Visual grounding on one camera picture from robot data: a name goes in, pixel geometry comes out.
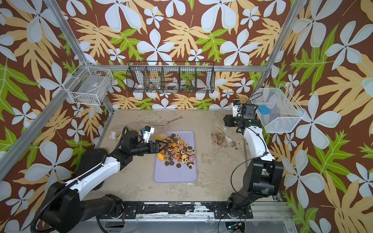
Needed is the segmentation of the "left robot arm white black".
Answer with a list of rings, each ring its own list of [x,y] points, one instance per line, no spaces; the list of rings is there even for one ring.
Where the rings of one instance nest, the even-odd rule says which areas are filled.
[[[85,196],[110,176],[124,169],[134,156],[156,154],[169,144],[166,140],[151,141],[154,128],[145,126],[139,132],[124,127],[115,149],[105,155],[93,168],[67,181],[55,182],[48,189],[46,199],[30,224],[30,231],[38,233],[42,221],[50,226],[45,232],[67,233],[78,223],[102,215],[120,216],[122,199],[107,194],[102,198],[86,201]]]

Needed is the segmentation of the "ziploc bag with cookies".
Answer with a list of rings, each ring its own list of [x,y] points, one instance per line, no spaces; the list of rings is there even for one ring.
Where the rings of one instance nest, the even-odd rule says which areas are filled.
[[[113,128],[112,130],[110,130],[108,138],[110,140],[118,142],[121,139],[123,132],[126,132],[127,130],[127,126],[118,126],[116,128]]]

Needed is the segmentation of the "clear bag of cookies back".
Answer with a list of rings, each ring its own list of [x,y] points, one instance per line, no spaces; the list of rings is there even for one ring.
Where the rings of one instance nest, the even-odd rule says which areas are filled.
[[[237,137],[234,136],[234,132],[219,121],[216,121],[214,124],[215,129],[211,133],[212,142],[224,148],[235,147],[237,145]]]

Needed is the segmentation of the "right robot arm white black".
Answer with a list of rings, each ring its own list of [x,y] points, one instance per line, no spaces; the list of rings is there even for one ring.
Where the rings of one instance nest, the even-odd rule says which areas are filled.
[[[226,127],[236,127],[236,132],[244,136],[251,155],[242,163],[248,163],[243,186],[239,191],[234,189],[228,198],[227,214],[231,218],[241,215],[252,218],[251,204],[278,194],[284,166],[270,153],[258,120],[239,119],[233,115],[226,115],[223,120]]]

